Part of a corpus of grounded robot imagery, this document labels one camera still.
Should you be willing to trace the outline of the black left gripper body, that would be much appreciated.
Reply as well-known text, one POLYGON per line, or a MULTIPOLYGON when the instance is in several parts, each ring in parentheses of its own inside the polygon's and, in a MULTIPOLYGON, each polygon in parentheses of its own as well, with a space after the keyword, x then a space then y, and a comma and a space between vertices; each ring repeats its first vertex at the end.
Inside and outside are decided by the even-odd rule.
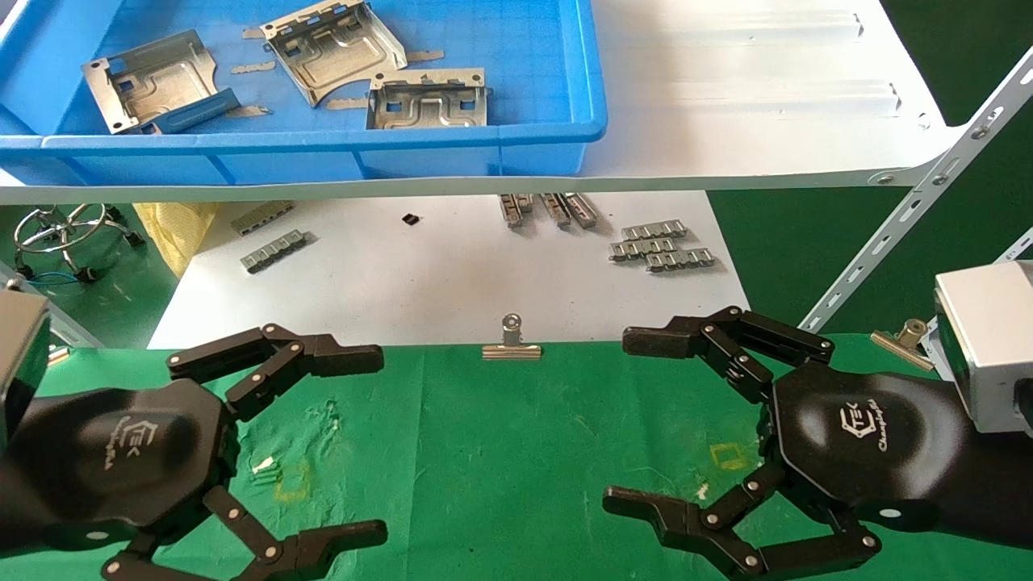
POLYGON ((2 556, 177 543, 228 485, 234 438, 228 406, 189 379, 37 398, 2 452, 2 556))

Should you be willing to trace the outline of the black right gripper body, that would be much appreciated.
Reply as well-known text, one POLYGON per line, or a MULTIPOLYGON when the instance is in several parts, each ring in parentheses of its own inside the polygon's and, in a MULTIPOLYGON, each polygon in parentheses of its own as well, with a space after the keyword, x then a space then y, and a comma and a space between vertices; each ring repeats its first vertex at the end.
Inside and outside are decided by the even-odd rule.
POLYGON ((768 411, 801 499, 897 532, 1031 548, 1031 439, 979 433, 951 383, 809 362, 774 383, 768 411))

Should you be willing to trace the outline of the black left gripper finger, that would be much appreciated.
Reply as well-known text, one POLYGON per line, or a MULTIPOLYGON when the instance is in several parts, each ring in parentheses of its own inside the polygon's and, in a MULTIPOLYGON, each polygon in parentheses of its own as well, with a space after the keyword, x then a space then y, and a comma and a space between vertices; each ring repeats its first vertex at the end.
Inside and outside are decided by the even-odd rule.
POLYGON ((377 345, 340 345, 332 334, 300 335, 277 324, 226 336, 174 353, 167 359, 173 379, 204 385, 236 372, 246 378, 229 387, 225 406, 240 422, 253 420, 307 375, 317 378, 377 373, 385 365, 377 345))
MULTIPOLYGON (((388 538, 383 520, 365 520, 305 529, 277 540, 225 487, 214 487, 204 494, 202 501, 204 507, 253 554, 251 562, 234 577, 236 580, 324 579, 340 553, 382 545, 388 538)), ((101 576, 106 580, 205 579, 187 571, 156 565, 153 555, 158 546, 157 537, 137 536, 107 560, 101 576)))

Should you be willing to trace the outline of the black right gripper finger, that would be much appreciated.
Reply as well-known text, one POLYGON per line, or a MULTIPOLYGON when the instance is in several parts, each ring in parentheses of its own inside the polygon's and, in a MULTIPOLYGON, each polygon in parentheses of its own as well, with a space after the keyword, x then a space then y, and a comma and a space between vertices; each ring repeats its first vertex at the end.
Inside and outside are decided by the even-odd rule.
POLYGON ((778 464, 764 464, 707 508, 685 499, 608 487, 604 510, 648 522, 660 545, 694 553, 728 580, 794 580, 857 569, 881 552, 881 540, 852 512, 822 504, 819 520, 829 536, 753 547, 734 530, 760 504, 785 490, 790 479, 778 464))
POLYGON ((661 328, 630 326, 624 353, 661 359, 701 359, 752 404, 772 399, 774 375, 754 353, 791 367, 829 364, 834 343, 822 336, 730 306, 709 316, 674 316, 661 328))

